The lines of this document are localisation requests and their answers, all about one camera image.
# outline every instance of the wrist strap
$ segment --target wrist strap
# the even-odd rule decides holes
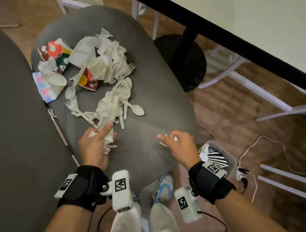
[[[94,212],[97,204],[103,204],[106,201],[106,197],[99,193],[109,179],[100,168],[90,165],[78,167],[76,173],[78,175],[58,202],[58,208],[64,204],[70,204]]]
[[[190,186],[196,194],[214,204],[216,199],[226,197],[232,189],[236,190],[225,177],[214,182],[214,175],[202,167],[203,163],[203,161],[196,163],[188,172]]]

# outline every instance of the gray cushion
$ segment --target gray cushion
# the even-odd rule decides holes
[[[118,132],[117,148],[109,153],[107,175],[127,169],[132,177],[132,186],[138,190],[158,179],[176,164],[170,150],[159,144],[157,134],[169,134],[172,130],[195,133],[196,120],[193,108],[179,82],[154,46],[151,38],[130,15],[109,7],[90,6],[74,14],[65,15],[48,25],[38,36],[37,46],[48,41],[64,38],[75,47],[85,36],[108,30],[121,46],[127,49],[127,62],[137,68],[130,78],[133,83],[129,102],[143,107],[145,115],[136,116],[128,109],[125,129],[114,125]],[[41,60],[37,49],[32,52],[32,65],[38,71]],[[80,69],[70,64],[64,76],[68,80]],[[113,85],[99,83],[98,90],[92,92],[80,86],[76,95],[80,109],[95,111],[98,101]],[[65,90],[49,107],[58,116],[57,120],[72,150],[78,151],[78,140],[90,126],[83,118],[74,117],[65,106]]]
[[[43,231],[53,198],[76,169],[19,48],[0,30],[0,227]]]

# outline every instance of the white pants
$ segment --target white pants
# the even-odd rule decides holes
[[[179,232],[170,209],[162,203],[155,203],[149,218],[150,232]],[[140,205],[134,202],[131,210],[117,213],[110,232],[142,232]]]

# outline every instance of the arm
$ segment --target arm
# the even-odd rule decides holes
[[[79,141],[83,165],[90,165],[105,171],[108,157],[104,154],[104,138],[112,129],[112,121],[107,122],[99,132],[88,128]],[[97,133],[89,138],[90,131]],[[86,232],[92,212],[77,205],[63,204],[56,211],[45,232]]]
[[[200,167],[201,165],[199,166],[198,164],[201,162],[201,158],[199,157],[193,137],[187,132],[172,131],[169,137],[158,135],[157,138],[171,149],[172,155],[189,171],[190,177],[196,183],[198,170],[203,167]],[[212,194],[222,191],[222,187],[226,184],[231,185],[225,178],[220,179],[213,188]],[[220,199],[205,193],[200,195],[216,205],[231,231],[286,231],[271,218],[259,212],[253,204],[233,189],[229,189],[225,194],[220,194]]]

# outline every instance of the white tabletop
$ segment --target white tabletop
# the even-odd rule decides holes
[[[306,73],[306,0],[172,0]]]

